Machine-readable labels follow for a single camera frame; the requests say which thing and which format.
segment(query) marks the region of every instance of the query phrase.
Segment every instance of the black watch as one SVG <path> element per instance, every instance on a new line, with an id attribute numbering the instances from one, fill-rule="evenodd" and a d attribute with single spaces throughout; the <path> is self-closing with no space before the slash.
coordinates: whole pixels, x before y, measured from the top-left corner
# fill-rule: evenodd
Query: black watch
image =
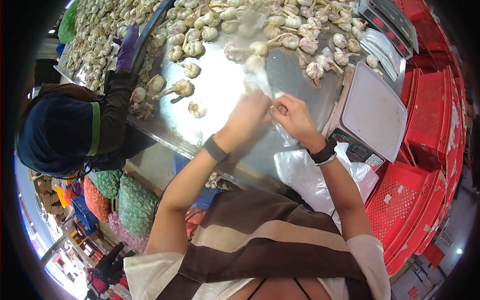
<path id="1" fill-rule="evenodd" d="M 332 161 L 336 157 L 335 146 L 336 141 L 334 139 L 327 139 L 325 148 L 320 150 L 319 153 L 312 154 L 310 150 L 307 149 L 308 154 L 315 162 L 315 165 L 320 166 L 327 161 Z"/>
<path id="2" fill-rule="evenodd" d="M 220 148 L 215 141 L 213 140 L 214 134 L 212 134 L 208 140 L 204 143 L 204 148 L 205 150 L 210 154 L 211 157 L 213 157 L 214 160 L 217 162 L 221 163 L 223 161 L 226 161 L 230 154 L 225 153 L 225 151 Z"/>

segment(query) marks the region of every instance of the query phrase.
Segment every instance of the digital scale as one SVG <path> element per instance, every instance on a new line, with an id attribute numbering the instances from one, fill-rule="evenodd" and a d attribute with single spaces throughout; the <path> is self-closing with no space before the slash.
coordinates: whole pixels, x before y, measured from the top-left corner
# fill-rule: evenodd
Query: digital scale
<path id="1" fill-rule="evenodd" d="M 351 162 L 366 163 L 377 170 L 385 161 L 396 160 L 407 109 L 388 84 L 362 61 L 351 82 L 346 81 L 322 135 L 348 143 L 347 157 Z"/>
<path id="2" fill-rule="evenodd" d="M 361 0 L 359 13 L 383 32 L 406 60 L 419 52 L 417 31 L 412 22 L 391 0 Z"/>

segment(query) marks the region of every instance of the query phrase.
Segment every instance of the metal table surface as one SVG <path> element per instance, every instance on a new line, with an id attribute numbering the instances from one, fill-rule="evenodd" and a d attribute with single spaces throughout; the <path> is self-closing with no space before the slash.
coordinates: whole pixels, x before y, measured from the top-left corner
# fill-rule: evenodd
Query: metal table surface
<path id="1" fill-rule="evenodd" d="M 319 52 L 327 46 L 332 52 L 335 51 L 334 33 L 342 33 L 348 39 L 347 34 L 336 25 L 328 25 L 331 30 L 322 31 L 319 36 Z M 146 28 L 145 31 L 151 32 L 152 29 L 153 27 Z M 193 79 L 184 75 L 181 66 L 167 59 L 166 53 L 171 46 L 166 43 L 161 48 L 161 55 L 152 65 L 150 78 L 160 74 L 167 81 L 165 89 L 170 88 L 179 79 L 189 79 L 195 87 L 194 92 L 189 97 L 179 99 L 176 94 L 167 95 L 156 103 L 154 118 L 142 120 L 129 115 L 129 123 L 164 146 L 192 159 L 200 151 L 203 143 L 223 127 L 245 91 L 243 61 L 228 60 L 223 53 L 224 44 L 228 40 L 228 35 L 219 31 L 218 37 L 213 41 L 203 41 L 205 52 L 202 56 L 198 59 L 189 57 L 182 61 L 194 62 L 201 67 L 199 75 Z M 265 38 L 259 35 L 256 40 L 264 41 Z M 142 61 L 144 54 L 145 51 L 143 56 L 139 51 L 138 55 L 141 57 L 135 60 Z M 350 62 L 356 64 L 361 59 L 365 60 L 367 55 L 368 53 L 362 50 L 360 57 L 352 56 Z M 307 56 L 307 58 L 309 61 L 314 61 L 314 56 Z M 320 80 L 322 88 L 318 89 L 313 80 L 299 67 L 298 56 L 294 51 L 283 47 L 271 49 L 265 56 L 265 60 L 271 86 L 303 100 L 309 108 L 317 129 L 321 131 L 342 91 L 343 75 L 333 70 L 325 72 Z M 402 84 L 403 75 L 399 77 Z M 398 90 L 394 83 L 386 81 L 394 90 Z M 193 99 L 201 99 L 207 105 L 207 114 L 201 119 L 193 118 L 187 109 L 189 102 Z M 242 187 L 282 192 L 286 186 L 278 179 L 274 154 L 301 147 L 300 144 L 284 147 L 283 143 L 282 137 L 272 126 L 259 130 L 251 141 L 231 155 L 231 159 L 219 164 L 217 172 Z"/>

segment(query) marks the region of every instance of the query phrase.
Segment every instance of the green bag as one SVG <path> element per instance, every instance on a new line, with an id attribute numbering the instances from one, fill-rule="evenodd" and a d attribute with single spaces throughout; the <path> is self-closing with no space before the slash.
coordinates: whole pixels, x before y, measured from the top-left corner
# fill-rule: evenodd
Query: green bag
<path id="1" fill-rule="evenodd" d="M 75 0 L 63 14 L 60 23 L 58 37 L 62 44 L 73 40 L 77 31 L 75 30 L 75 16 L 77 15 L 78 0 Z"/>
<path id="2" fill-rule="evenodd" d="M 88 177 L 102 195 L 109 199 L 115 199 L 119 195 L 122 174 L 122 170 L 97 171 L 88 174 Z"/>
<path id="3" fill-rule="evenodd" d="M 125 174 L 120 178 L 119 218 L 131 234 L 139 238 L 150 235 L 160 200 Z"/>

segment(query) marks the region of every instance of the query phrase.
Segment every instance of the silver bracelet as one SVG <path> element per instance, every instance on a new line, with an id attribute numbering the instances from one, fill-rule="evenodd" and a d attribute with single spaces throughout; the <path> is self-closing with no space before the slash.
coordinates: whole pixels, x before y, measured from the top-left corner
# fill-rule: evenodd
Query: silver bracelet
<path id="1" fill-rule="evenodd" d="M 327 159 L 326 161 L 324 161 L 323 163 L 319 163 L 319 164 L 315 164 L 315 165 L 316 165 L 317 167 L 321 167 L 321 166 L 323 166 L 323 165 L 328 164 L 329 162 L 331 162 L 331 161 L 334 160 L 335 158 L 336 158 L 336 152 L 333 153 L 333 155 L 330 156 L 330 158 Z"/>

